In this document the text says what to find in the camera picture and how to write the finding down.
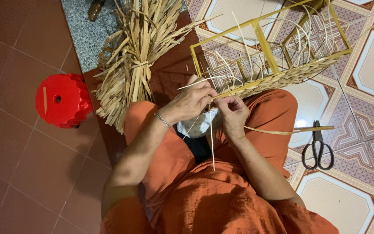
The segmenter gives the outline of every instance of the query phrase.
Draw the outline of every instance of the silver bracelet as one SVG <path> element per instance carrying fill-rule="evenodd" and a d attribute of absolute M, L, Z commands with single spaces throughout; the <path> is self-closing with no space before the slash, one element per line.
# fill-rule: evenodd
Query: silver bracelet
<path fill-rule="evenodd" d="M 169 124 L 167 123 L 167 121 L 165 121 L 165 120 L 161 117 L 161 115 L 159 115 L 158 113 L 155 113 L 154 115 L 155 115 L 156 117 L 158 117 L 158 119 L 160 119 L 161 122 L 163 122 L 165 125 L 167 125 L 167 127 L 171 127 L 171 125 L 169 125 Z"/>

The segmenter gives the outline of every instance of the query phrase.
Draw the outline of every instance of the black scissors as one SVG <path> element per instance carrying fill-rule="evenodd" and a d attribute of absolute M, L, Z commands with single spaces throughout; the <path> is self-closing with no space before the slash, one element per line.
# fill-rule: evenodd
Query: black scissors
<path fill-rule="evenodd" d="M 315 120 L 314 121 L 314 127 L 319 127 L 319 126 L 320 126 L 319 121 Z M 317 154 L 317 151 L 315 150 L 315 143 L 316 142 L 319 142 L 318 154 Z M 315 164 L 314 164 L 313 167 L 309 167 L 305 163 L 305 152 L 307 151 L 307 149 L 310 145 L 311 145 L 311 148 L 313 149 L 313 155 L 314 155 L 314 161 L 315 161 Z M 321 157 L 322 157 L 322 152 L 324 150 L 324 146 L 327 146 L 328 150 L 330 151 L 330 158 L 331 158 L 330 165 L 326 168 L 322 167 L 322 165 L 321 165 Z M 319 167 L 320 169 L 327 171 L 327 170 L 330 170 L 334 166 L 333 150 L 331 149 L 331 147 L 328 144 L 325 144 L 322 141 L 321 131 L 313 131 L 313 142 L 304 147 L 303 155 L 302 155 L 302 162 L 303 162 L 304 167 L 307 168 L 307 169 L 310 169 L 310 170 L 313 170 L 313 169 Z"/>

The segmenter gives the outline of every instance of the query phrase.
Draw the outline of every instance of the brown bottle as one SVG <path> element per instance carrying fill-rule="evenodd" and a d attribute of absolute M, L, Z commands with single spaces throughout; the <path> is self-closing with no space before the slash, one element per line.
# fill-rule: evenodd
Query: brown bottle
<path fill-rule="evenodd" d="M 93 0 L 89 10 L 87 11 L 90 21 L 95 22 L 104 4 L 105 0 Z"/>

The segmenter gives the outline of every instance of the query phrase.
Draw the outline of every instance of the metal frame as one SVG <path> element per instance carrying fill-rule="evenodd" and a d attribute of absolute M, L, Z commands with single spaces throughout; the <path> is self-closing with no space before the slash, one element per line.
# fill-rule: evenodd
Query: metal frame
<path fill-rule="evenodd" d="M 241 87 L 239 87 L 239 88 L 236 88 L 236 89 L 233 90 L 233 91 L 237 92 L 237 91 L 239 91 L 239 90 L 243 90 L 243 89 L 246 89 L 246 88 L 251 88 L 251 87 L 257 85 L 257 84 L 258 84 L 259 82 L 261 82 L 262 80 L 270 79 L 271 77 L 273 77 L 273 76 L 275 76 L 275 75 L 278 75 L 278 74 L 280 74 L 280 73 L 283 73 L 283 72 L 286 72 L 286 71 L 287 71 L 287 70 L 283 70 L 283 71 L 280 71 L 280 70 L 279 70 L 278 65 L 277 65 L 277 63 L 275 62 L 275 59 L 274 59 L 274 57 L 273 57 L 273 55 L 272 55 L 271 47 L 270 47 L 270 45 L 268 44 L 268 42 L 267 42 L 267 40 L 266 40 L 266 38 L 265 38 L 265 35 L 263 34 L 263 31 L 262 31 L 261 26 L 259 25 L 259 21 L 262 20 L 262 19 L 264 19 L 264 18 L 266 18 L 266 17 L 272 16 L 272 15 L 278 13 L 278 12 L 281 12 L 281 11 L 284 11 L 284 10 L 286 10 L 286 9 L 293 8 L 293 7 L 295 7 L 295 6 L 302 5 L 302 4 L 304 4 L 304 3 L 308 3 L 308 2 L 311 2 L 311 1 L 316 1 L 316 0 L 304 0 L 304 1 L 302 1 L 302 2 L 295 3 L 295 4 L 291 5 L 291 6 L 288 6 L 288 7 L 285 7 L 285 8 L 279 9 L 279 10 L 276 10 L 276 11 L 274 11 L 274 12 L 271 12 L 271 13 L 269 13 L 269 14 L 263 15 L 263 16 L 261 16 L 261 17 L 254 18 L 254 19 L 250 19 L 250 20 L 248 20 L 248 21 L 246 21 L 246 22 L 244 22 L 244 23 L 242 23 L 242 24 L 239 25 L 240 28 L 246 27 L 246 26 L 248 26 L 248 25 L 252 25 L 253 30 L 255 31 L 255 35 L 256 35 L 256 37 L 257 37 L 257 40 L 259 41 L 259 44 L 261 45 L 262 52 L 264 53 L 264 56 L 266 57 L 266 61 L 268 62 L 269 67 L 271 68 L 273 74 L 270 75 L 270 76 L 268 76 L 268 77 L 265 77 L 265 78 L 263 78 L 263 79 L 258 79 L 258 80 L 255 80 L 254 82 L 247 83 L 247 84 L 245 84 L 245 85 L 243 85 L 243 86 L 241 86 Z M 335 11 L 334 11 L 334 8 L 333 8 L 332 5 L 329 6 L 329 4 L 330 4 L 330 0 L 317 0 L 317 1 L 318 1 L 318 2 L 315 4 L 315 6 L 313 7 L 313 9 L 311 9 L 311 10 L 309 11 L 309 14 L 312 15 L 312 14 L 315 12 L 314 9 L 317 10 L 318 8 L 320 8 L 320 7 L 325 3 L 325 5 L 326 5 L 327 7 L 330 8 L 330 13 L 331 13 L 331 15 L 332 15 L 332 17 L 333 17 L 333 19 L 334 19 L 334 22 L 335 22 L 335 24 L 336 24 L 336 26 L 337 26 L 337 28 L 338 28 L 338 30 L 339 30 L 339 32 L 340 32 L 341 39 L 343 40 L 344 45 L 346 46 L 346 49 L 345 49 L 345 50 L 342 50 L 342 51 L 335 52 L 335 53 L 333 53 L 333 54 L 331 54 L 331 55 L 329 55 L 329 56 L 325 56 L 325 57 L 323 57 L 323 58 L 319 58 L 319 59 L 315 59 L 315 57 L 314 57 L 314 53 L 311 51 L 310 56 L 311 56 L 311 58 L 313 58 L 313 59 L 312 59 L 309 63 L 307 63 L 307 64 L 304 64 L 304 65 L 301 65 L 301 66 L 298 66 L 298 67 L 291 68 L 292 70 L 293 70 L 293 69 L 300 69 L 300 68 L 302 68 L 302 67 L 304 67 L 304 66 L 306 66 L 306 65 L 309 65 L 309 64 L 312 64 L 312 63 L 316 63 L 316 62 L 318 62 L 318 61 L 322 61 L 322 60 L 326 60 L 326 59 L 330 59 L 330 58 L 331 58 L 331 59 L 334 59 L 334 58 L 337 58 L 337 57 L 340 57 L 340 56 L 343 56 L 343 55 L 346 55 L 346 54 L 350 54 L 350 53 L 351 53 L 350 45 L 349 45 L 349 43 L 347 42 L 347 38 L 346 38 L 346 35 L 345 35 L 344 32 L 343 32 L 343 29 L 342 29 L 341 26 L 340 26 L 340 23 L 339 23 L 339 21 L 338 21 L 338 18 L 337 18 L 337 15 L 336 15 Z M 304 23 L 305 23 L 307 20 L 308 20 L 308 14 L 307 14 L 307 13 L 304 13 L 303 17 L 300 19 L 300 21 L 299 21 L 299 23 L 298 23 L 299 26 L 302 27 L 302 26 L 304 25 Z M 194 48 L 197 47 L 197 46 L 200 46 L 200 45 L 202 45 L 202 44 L 204 44 L 204 43 L 206 43 L 206 42 L 209 42 L 209 41 L 211 41 L 211 40 L 213 40 L 213 39 L 216 39 L 216 38 L 222 37 L 222 36 L 224 36 L 224 35 L 226 35 L 226 34 L 228 34 L 228 33 L 231 33 L 231 32 L 233 32 L 233 31 L 236 31 L 236 30 L 238 30 L 238 29 L 239 29 L 238 26 L 232 27 L 232 28 L 230 28 L 230 29 L 228 29 L 228 30 L 225 30 L 225 31 L 223 31 L 223 32 L 221 32 L 221 33 L 219 33 L 219 34 L 213 36 L 213 37 L 207 38 L 206 40 L 200 41 L 199 43 L 190 46 L 190 51 L 191 51 L 192 58 L 193 58 L 193 60 L 194 60 L 195 69 L 196 69 L 197 75 L 198 75 L 199 77 L 201 77 L 201 76 L 202 76 L 203 74 L 205 74 L 205 73 L 208 73 L 208 71 L 207 71 L 207 72 L 202 72 L 202 71 L 200 70 L 199 62 L 197 61 L 197 56 L 196 56 L 196 53 L 195 53 L 195 51 L 194 51 Z M 284 54 L 285 54 L 285 57 L 286 57 L 286 61 L 287 61 L 287 63 L 288 63 L 288 67 L 290 66 L 290 62 L 291 62 L 291 60 L 290 60 L 290 56 L 289 56 L 289 53 L 288 53 L 288 50 L 287 50 L 285 44 L 288 42 L 288 40 L 290 40 L 290 39 L 295 35 L 296 32 L 297 32 L 297 26 L 294 27 L 293 31 L 292 31 L 292 32 L 291 32 L 291 33 L 290 33 L 290 34 L 289 34 L 289 35 L 284 39 L 284 41 L 283 41 L 282 44 L 281 44 L 281 47 L 282 47 L 283 50 L 284 50 Z M 241 63 L 240 63 L 240 60 L 242 60 L 242 59 L 245 59 L 245 58 L 241 58 L 241 59 L 239 59 L 239 60 L 233 61 L 232 63 L 237 63 L 237 64 L 238 64 L 238 67 L 239 67 L 239 69 L 240 69 L 240 72 L 241 72 L 243 78 L 246 79 L 245 76 L 244 76 L 243 67 L 242 67 L 242 65 L 241 65 Z M 226 93 L 225 93 L 225 94 L 221 94 L 221 95 L 219 95 L 218 97 L 223 97 L 223 96 L 227 96 L 227 95 L 229 95 L 229 93 L 227 93 L 227 94 L 226 94 Z"/>

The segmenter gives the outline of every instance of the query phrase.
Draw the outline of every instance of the stool hole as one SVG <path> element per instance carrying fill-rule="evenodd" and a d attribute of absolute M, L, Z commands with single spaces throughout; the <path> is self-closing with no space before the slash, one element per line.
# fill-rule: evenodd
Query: stool hole
<path fill-rule="evenodd" d="M 61 97 L 59 95 L 57 95 L 55 97 L 55 103 L 60 103 L 60 101 L 61 101 Z"/>

